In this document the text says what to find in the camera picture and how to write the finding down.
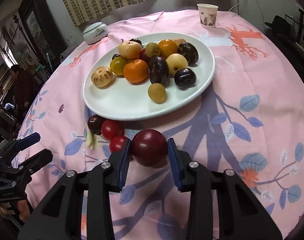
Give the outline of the left hand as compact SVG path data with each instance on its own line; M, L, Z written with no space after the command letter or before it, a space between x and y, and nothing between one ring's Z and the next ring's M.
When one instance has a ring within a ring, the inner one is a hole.
M30 217L30 210L26 200L20 200L17 202L17 210L19 211L19 219L26 222ZM9 210L4 204L0 204L0 215L3 218L9 219L9 215L13 215L14 211Z

